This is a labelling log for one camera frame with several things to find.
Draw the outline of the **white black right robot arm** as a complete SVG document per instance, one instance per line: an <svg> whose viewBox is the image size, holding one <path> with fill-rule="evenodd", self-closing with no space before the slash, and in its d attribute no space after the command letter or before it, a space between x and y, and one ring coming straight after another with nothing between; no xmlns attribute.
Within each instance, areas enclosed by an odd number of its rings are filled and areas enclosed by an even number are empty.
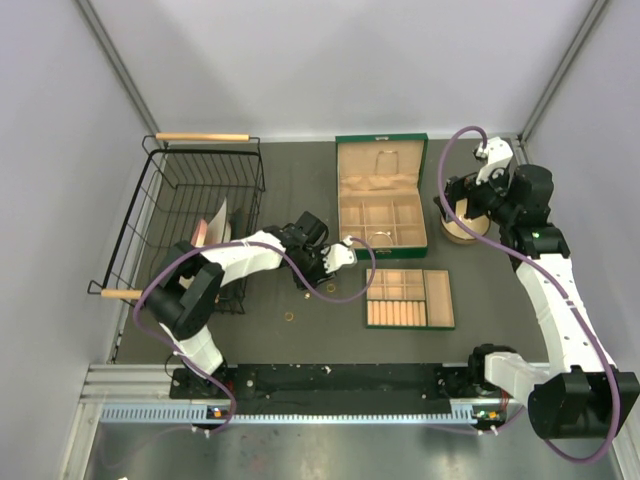
<svg viewBox="0 0 640 480"><path fill-rule="evenodd" d="M548 355L542 371L509 347L485 344L475 349L466 380L481 396L498 388L510 394L543 440L611 440L639 397L639 381L618 370L590 324L568 244L549 220L553 191L551 172L535 165L452 177L441 188L442 212L466 201L465 217L485 216L498 225L495 246L510 257Z"/></svg>

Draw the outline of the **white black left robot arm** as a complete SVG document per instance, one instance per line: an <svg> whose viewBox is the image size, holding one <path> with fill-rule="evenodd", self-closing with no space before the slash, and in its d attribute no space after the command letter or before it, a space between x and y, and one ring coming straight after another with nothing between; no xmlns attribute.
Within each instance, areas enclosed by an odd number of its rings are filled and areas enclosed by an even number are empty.
<svg viewBox="0 0 640 480"><path fill-rule="evenodd" d="M193 372L194 387L216 396L226 387L227 374L208 327L215 298L229 284L282 267L290 268L297 288L317 288L357 261L350 238L328 244L327 237L327 225L305 211L294 223L226 243L195 247L178 242L142 291L136 309L148 310L160 325Z"/></svg>

